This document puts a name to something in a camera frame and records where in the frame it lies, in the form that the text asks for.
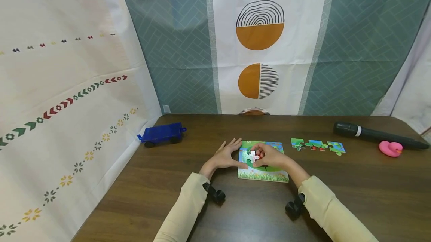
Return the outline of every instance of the hand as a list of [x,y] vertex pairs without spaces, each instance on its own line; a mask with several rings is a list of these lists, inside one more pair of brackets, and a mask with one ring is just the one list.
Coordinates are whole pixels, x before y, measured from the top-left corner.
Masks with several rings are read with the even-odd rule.
[[277,149],[263,143],[255,144],[251,150],[256,151],[256,155],[260,156],[260,160],[253,163],[254,167],[267,165],[284,169],[284,163],[289,159],[289,157],[279,152]]
[[241,145],[241,138],[238,140],[235,140],[234,138],[227,145],[226,141],[224,141],[218,151],[215,152],[214,156],[202,166],[199,174],[204,175],[210,180],[214,171],[218,168],[239,167],[242,169],[248,169],[248,165],[246,163],[241,163],[232,159],[232,152],[238,150]]

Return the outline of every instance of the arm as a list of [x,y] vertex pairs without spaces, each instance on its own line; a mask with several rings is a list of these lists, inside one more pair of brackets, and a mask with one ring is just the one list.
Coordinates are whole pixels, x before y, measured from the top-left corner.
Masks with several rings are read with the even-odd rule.
[[207,192],[202,187],[205,182],[209,183],[210,180],[201,174],[190,174],[181,188],[178,200],[157,232],[154,242],[187,241],[196,217],[207,199]]
[[238,140],[233,139],[228,145],[224,141],[215,155],[202,166],[199,174],[190,174],[181,188],[178,200],[157,232],[154,242],[187,241],[196,217],[198,217],[207,199],[207,192],[202,185],[210,182],[214,171],[218,168],[231,166],[248,168],[245,163],[232,159],[232,152],[239,149],[241,144],[241,138]]
[[309,174],[294,160],[279,153],[275,148],[256,144],[252,150],[262,157],[253,165],[275,166],[284,169],[298,193],[305,196],[304,205],[321,228],[334,242],[376,242],[368,229],[335,197],[335,194],[320,179]]

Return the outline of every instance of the wooden table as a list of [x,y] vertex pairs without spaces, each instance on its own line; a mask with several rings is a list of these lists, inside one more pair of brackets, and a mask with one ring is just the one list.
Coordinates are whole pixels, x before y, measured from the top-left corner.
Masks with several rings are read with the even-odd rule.
[[[377,143],[332,134],[335,121],[419,139],[392,117],[165,115],[156,125],[182,122],[184,140],[140,146],[74,242],[153,241],[190,173],[233,137],[282,142],[285,154],[323,180],[379,241],[430,241],[431,151],[404,150],[392,159],[378,151]],[[290,138],[342,142],[347,153],[299,152]],[[225,192],[226,201],[221,207],[207,202],[189,241],[331,241],[307,213],[296,221],[285,214],[297,192],[292,182],[240,180],[236,172],[216,171],[213,185]]]

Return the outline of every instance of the jigsaw puzzle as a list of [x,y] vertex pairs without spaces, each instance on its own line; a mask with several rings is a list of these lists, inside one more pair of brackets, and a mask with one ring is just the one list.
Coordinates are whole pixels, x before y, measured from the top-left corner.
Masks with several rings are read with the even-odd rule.
[[305,144],[307,147],[310,147],[312,150],[316,150],[319,148],[320,151],[325,151],[324,149],[328,148],[328,145],[324,144],[320,140],[308,140],[308,143]]
[[325,151],[326,148],[329,148],[330,151],[335,152],[338,156],[346,153],[343,144],[340,142],[328,141],[328,145],[326,145],[320,140],[308,140],[308,143],[304,143],[304,139],[301,138],[291,138],[290,142],[292,143],[292,148],[296,148],[298,151],[309,147],[311,150],[318,148],[319,151]]
[[290,138],[290,142],[292,143],[292,148],[296,148],[297,151],[301,151],[305,148],[304,139]]
[[338,156],[341,156],[341,153],[346,153],[346,150],[343,147],[343,144],[340,142],[332,142],[328,141],[329,150],[335,152]]
[[251,150],[251,148],[253,148],[253,146],[257,143],[265,143],[270,145],[277,149],[280,153],[284,154],[283,145],[280,142],[243,141],[240,148],[238,161],[246,163],[249,167],[248,169],[238,168],[238,178],[247,180],[289,182],[289,175],[286,171],[280,168],[267,165],[253,167],[254,161],[260,159],[260,157],[256,155],[255,151]]

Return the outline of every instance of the black line pattern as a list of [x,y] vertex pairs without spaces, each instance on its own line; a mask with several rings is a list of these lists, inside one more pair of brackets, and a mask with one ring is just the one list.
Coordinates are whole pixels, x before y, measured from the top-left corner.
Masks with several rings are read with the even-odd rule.
[[241,111],[240,115],[262,115],[262,113],[264,115],[269,115],[269,112],[266,111],[265,109],[261,109],[261,108],[247,108],[243,111]]
[[284,23],[284,10],[274,1],[250,2],[241,10],[237,27]]
[[278,74],[271,67],[260,65],[260,87],[259,99],[263,99],[272,94],[278,86]]

